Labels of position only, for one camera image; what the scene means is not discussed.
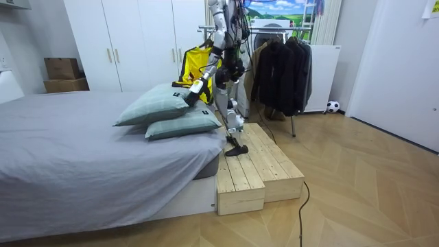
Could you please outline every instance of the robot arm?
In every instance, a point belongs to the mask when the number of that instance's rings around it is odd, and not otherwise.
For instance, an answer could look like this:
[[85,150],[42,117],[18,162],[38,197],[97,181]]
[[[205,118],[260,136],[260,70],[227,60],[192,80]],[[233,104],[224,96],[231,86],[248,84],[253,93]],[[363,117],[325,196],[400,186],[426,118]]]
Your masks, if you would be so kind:
[[204,70],[204,74],[201,78],[196,80],[189,89],[190,94],[186,98],[186,103],[189,106],[193,106],[197,102],[202,89],[207,86],[207,81],[215,75],[217,64],[220,59],[222,59],[222,52],[226,48],[227,22],[224,11],[227,10],[227,5],[227,0],[209,0],[209,9],[212,12],[217,30],[214,36],[212,52],[209,55],[209,61]]

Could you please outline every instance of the bed frame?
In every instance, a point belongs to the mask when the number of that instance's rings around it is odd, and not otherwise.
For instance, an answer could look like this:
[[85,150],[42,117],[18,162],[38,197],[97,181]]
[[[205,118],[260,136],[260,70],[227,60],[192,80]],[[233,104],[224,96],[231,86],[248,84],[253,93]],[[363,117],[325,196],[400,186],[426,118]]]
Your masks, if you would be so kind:
[[192,180],[148,221],[217,210],[217,176]]

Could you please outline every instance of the wooden step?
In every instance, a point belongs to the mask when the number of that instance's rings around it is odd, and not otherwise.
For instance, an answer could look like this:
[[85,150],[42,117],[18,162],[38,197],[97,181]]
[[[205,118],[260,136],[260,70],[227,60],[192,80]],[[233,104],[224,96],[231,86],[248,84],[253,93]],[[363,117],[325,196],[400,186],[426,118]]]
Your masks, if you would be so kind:
[[265,199],[265,185],[248,154],[238,157],[219,155],[217,173],[218,215],[261,210]]
[[[241,135],[248,154],[219,156],[219,215],[260,210],[264,202],[299,198],[305,177],[257,123],[246,123]],[[224,151],[230,150],[227,144]]]
[[305,177],[257,123],[247,123],[241,138],[265,185],[265,202],[299,198]]

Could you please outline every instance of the bed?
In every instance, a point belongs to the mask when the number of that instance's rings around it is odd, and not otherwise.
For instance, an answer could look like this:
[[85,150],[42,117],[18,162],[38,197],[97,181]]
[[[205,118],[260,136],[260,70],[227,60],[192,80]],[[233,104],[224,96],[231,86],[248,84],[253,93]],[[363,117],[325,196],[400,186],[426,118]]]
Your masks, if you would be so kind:
[[0,104],[0,242],[215,210],[224,133],[147,141],[145,128],[112,127],[138,96],[87,91]]

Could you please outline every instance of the pillow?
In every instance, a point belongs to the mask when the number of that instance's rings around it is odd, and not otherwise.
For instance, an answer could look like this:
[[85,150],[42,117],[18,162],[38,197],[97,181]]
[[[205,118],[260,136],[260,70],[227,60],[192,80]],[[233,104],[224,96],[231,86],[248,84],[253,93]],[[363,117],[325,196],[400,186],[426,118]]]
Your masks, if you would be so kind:
[[155,86],[129,105],[115,126],[148,125],[184,115],[189,108],[184,100],[188,94],[189,89],[174,88],[170,84]]
[[156,140],[170,137],[180,137],[186,134],[206,132],[221,127],[216,116],[206,104],[198,101],[184,116],[176,119],[157,121],[146,130],[145,138]]

